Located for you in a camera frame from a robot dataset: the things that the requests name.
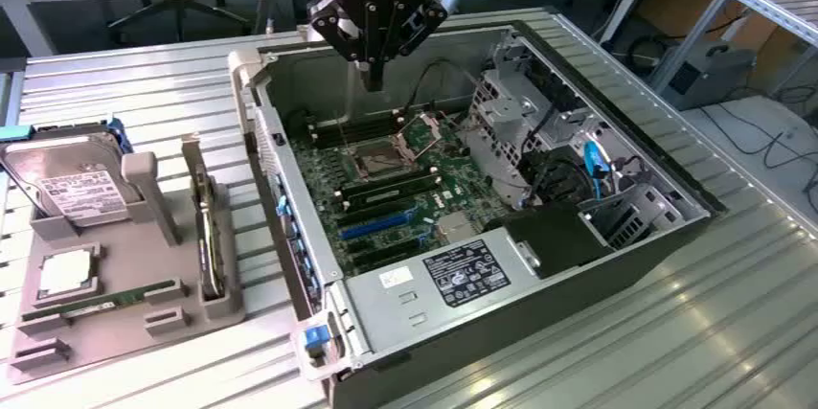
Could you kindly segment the black RAM slot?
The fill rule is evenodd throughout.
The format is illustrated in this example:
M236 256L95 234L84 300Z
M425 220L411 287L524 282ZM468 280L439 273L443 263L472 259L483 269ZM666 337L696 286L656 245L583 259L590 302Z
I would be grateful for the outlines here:
M345 124L344 132L348 144L367 141L397 132L399 127L391 124ZM339 131L335 125L316 128L311 133L312 144L316 148L335 148L339 146Z
M364 116L361 118L355 118L355 119L349 119L347 124L391 124L391 125L396 125L397 127L400 127L400 124L396 121L396 117L391 114L391 113L383 113L383 114L376 114L376 115L371 115L371 116ZM308 131L312 133L312 131L316 128L320 128L323 126L329 126L329 125L336 125L336 120L332 121L328 125L319 125L319 124L312 124L308 127Z
M389 186L392 184L397 184L401 183L407 180L411 179L416 179L420 177L424 177L425 175L428 175L428 172L423 169L420 170L412 170L412 171L404 171L401 173L393 174L388 177L383 177L380 179L372 180L372 181L367 181L363 184L356 184L356 185L347 185L344 187L341 187L339 189L339 192L343 195L352 195L352 194L357 194L357 193L363 193L367 192L369 190Z

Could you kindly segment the blue disk carrier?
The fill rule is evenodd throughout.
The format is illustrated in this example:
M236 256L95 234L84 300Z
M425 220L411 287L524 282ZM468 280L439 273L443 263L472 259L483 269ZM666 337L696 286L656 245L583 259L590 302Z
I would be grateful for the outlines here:
M117 118L67 125L0 128L0 166L25 181L113 170L133 152Z

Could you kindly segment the grey power supply with label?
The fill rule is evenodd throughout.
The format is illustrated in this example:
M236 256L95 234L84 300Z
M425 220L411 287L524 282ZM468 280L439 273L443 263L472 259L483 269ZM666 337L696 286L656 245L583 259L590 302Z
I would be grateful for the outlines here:
M364 350L400 351L506 307L539 287L536 265L499 228L349 278Z

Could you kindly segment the black office chair base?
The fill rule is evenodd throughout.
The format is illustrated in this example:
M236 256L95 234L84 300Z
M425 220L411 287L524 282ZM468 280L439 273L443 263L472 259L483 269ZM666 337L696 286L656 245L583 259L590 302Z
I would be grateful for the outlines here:
M172 30L177 42L185 40L185 18L195 11L212 18L223 19L239 27L241 35L252 31L248 18L227 10L227 0L215 0L213 5L199 0L139 0L140 8L120 18L105 23L109 40L116 45L127 44L127 28L144 21L148 17L169 13L172 15Z

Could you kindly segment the silver perforated drive cage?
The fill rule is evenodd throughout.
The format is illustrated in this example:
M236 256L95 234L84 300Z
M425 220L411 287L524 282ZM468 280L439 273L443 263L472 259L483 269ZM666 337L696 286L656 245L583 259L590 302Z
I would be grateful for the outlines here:
M475 87L460 138L504 205L518 210L530 196L530 181L518 167L523 154L567 144L560 113L523 73L487 70Z

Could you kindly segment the blue expansion slot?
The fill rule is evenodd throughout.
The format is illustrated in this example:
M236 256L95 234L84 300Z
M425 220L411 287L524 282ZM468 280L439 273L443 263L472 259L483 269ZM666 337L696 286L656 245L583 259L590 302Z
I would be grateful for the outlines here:
M404 211L396 215L379 218L365 224L355 225L340 232L340 240L347 241L351 239L357 239L383 230L407 225L411 222L413 215L413 211Z

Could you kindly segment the blue case latch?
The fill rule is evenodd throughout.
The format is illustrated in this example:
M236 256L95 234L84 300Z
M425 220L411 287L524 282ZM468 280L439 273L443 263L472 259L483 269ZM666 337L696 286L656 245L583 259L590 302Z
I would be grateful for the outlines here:
M311 326L303 331L304 348L320 348L331 339L332 333L327 325Z

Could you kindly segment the black and green graphics card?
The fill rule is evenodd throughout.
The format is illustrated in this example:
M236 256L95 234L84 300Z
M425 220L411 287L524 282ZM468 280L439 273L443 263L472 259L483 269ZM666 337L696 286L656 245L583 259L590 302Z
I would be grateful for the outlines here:
M197 230L199 284L201 297L213 301L225 296L224 263L220 231L216 222L219 200L213 179L208 174L196 133L181 138L181 152L191 175L191 192Z

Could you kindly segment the silver chipset heatsink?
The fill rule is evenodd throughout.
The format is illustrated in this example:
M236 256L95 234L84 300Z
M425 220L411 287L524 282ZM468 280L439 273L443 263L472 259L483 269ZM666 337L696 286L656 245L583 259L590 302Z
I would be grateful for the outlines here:
M462 213L443 216L437 221L436 228L447 244L468 239L478 234L468 217Z

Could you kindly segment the silver disk bay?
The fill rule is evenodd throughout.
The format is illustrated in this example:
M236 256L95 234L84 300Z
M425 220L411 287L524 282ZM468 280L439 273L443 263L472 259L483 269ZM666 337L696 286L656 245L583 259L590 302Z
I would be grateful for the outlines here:
M615 250L684 222L676 206L647 183L636 184L599 200L587 200L580 204L580 215Z

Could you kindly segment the grey parts rack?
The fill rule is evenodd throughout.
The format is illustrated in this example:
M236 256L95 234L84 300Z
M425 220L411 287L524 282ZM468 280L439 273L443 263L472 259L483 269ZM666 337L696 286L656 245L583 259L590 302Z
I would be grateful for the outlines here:
M13 384L200 336L244 320L227 188L212 175L211 178L219 200L216 222L227 289L225 296L213 301L203 299L199 284L191 184L180 191L149 193L143 203L148 218L141 222L125 219L101 224L65 239L45 237L53 220L33 222L31 257L8 356ZM76 249L91 250L93 254L89 285L40 298L44 257ZM169 279L175 280L175 286L148 292L145 300L135 305L105 304L20 321L21 313Z

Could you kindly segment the CPU socket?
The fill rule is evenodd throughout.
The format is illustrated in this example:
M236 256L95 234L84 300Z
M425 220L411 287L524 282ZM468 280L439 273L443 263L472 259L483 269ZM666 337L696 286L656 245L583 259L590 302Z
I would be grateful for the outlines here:
M365 181L412 169L389 138L356 144L349 148L347 158L355 177Z

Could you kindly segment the black expansion slot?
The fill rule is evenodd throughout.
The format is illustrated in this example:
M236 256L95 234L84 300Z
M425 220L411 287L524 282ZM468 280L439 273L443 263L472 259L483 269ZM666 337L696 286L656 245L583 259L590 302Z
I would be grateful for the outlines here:
M343 214L335 219L335 221L339 227L345 227L371 220L373 218L400 213L408 208L409 204L407 202L381 203L373 207Z
M423 238L412 238L395 242L379 249L365 251L352 257L352 271L355 273L364 273L395 261L412 257L423 248Z

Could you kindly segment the open black PC case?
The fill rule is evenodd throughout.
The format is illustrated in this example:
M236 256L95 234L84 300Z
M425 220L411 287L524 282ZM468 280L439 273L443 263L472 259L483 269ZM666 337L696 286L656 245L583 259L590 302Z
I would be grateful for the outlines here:
M335 51L285 45L257 51L237 80L248 91L244 129L260 205L283 257L296 324L291 334L301 374L320 383L332 409L368 409L463 369L634 285L706 231L724 208L667 150L628 118L634 85L614 68L603 83L568 49L578 38L558 20L472 21L447 27L397 61L377 92L363 89ZM504 228L530 247L539 287L506 307L387 355L364 350L344 275L295 160L291 139L305 120L328 125L400 110L446 114L466 128L484 71L523 73L560 113L567 144L523 154L530 196L476 235ZM636 184L654 185L683 224L611 248L580 215L580 204ZM305 328L332 339L305 349Z

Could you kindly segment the silver hard disk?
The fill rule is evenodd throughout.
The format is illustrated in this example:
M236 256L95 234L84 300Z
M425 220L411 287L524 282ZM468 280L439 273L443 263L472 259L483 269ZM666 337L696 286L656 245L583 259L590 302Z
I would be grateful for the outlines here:
M0 167L36 206L40 216L64 217L79 228L128 218L141 200L121 174L124 155L105 128L0 142Z

